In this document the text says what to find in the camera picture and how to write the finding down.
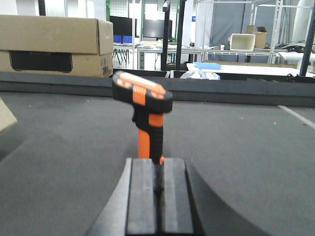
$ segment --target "orange grip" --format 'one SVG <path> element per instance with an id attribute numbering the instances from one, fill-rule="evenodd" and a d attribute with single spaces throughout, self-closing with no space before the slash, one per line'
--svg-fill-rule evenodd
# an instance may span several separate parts
<path id="1" fill-rule="evenodd" d="M 138 133 L 138 156 L 139 158 L 150 158 L 150 136 L 142 129 L 138 129 Z"/>
<path id="2" fill-rule="evenodd" d="M 163 114 L 149 114 L 149 125 L 154 127 L 162 127 Z"/>

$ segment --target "monitor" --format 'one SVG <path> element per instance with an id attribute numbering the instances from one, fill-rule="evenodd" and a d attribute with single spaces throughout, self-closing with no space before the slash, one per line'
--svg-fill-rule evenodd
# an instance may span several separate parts
<path id="1" fill-rule="evenodd" d="M 143 37 L 163 38 L 164 20 L 144 20 Z M 172 37 L 172 21 L 169 21 L 168 37 Z"/>
<path id="2" fill-rule="evenodd" d="M 132 35 L 132 18 L 110 16 L 109 21 L 113 23 L 114 35 Z M 137 32 L 137 19 L 135 19 L 135 35 Z"/>

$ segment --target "gray floor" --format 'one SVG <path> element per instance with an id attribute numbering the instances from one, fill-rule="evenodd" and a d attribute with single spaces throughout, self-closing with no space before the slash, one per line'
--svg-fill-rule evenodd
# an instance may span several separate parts
<path id="1" fill-rule="evenodd" d="M 0 93 L 19 123 L 0 136 L 0 235 L 78 236 L 136 156 L 132 108 L 108 98 Z M 315 110 L 292 108 L 315 122 Z M 192 159 L 244 217 L 315 235 L 315 130 L 278 107 L 175 102 L 164 155 Z"/>

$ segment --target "white table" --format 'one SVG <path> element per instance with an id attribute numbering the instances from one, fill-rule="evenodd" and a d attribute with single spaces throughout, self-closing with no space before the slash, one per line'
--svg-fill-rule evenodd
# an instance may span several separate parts
<path id="1" fill-rule="evenodd" d="M 193 63 L 187 63 L 188 70 L 196 69 Z M 221 70 L 203 69 L 205 72 L 215 73 L 231 73 L 231 74 L 253 74 L 253 75 L 282 75 L 299 74 L 299 70 L 284 67 L 268 67 L 268 66 L 246 66 L 246 65 L 221 65 Z M 315 74 L 306 73 L 307 77 L 313 77 Z"/>
<path id="2" fill-rule="evenodd" d="M 136 49 L 140 44 L 134 44 L 134 48 Z M 129 50 L 132 50 L 132 43 L 114 43 L 114 53 L 113 57 L 117 57 L 118 62 L 120 64 L 119 55 L 121 56 L 121 59 L 125 61 L 125 64 L 127 65 L 127 61 L 129 63 Z"/>
<path id="3" fill-rule="evenodd" d="M 297 69 L 301 68 L 304 53 L 282 52 L 279 53 L 283 60 L 291 60 L 297 62 Z M 315 62 L 315 54 L 311 53 L 310 62 Z"/>

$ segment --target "orange and black barcode scanner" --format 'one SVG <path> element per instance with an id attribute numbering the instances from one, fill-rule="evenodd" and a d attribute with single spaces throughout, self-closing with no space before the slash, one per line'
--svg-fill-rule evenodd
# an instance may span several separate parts
<path id="1" fill-rule="evenodd" d="M 162 164 L 163 114 L 172 110 L 172 93 L 162 85 L 119 71 L 113 75 L 113 98 L 134 107 L 132 121 L 139 132 L 139 158 Z"/>

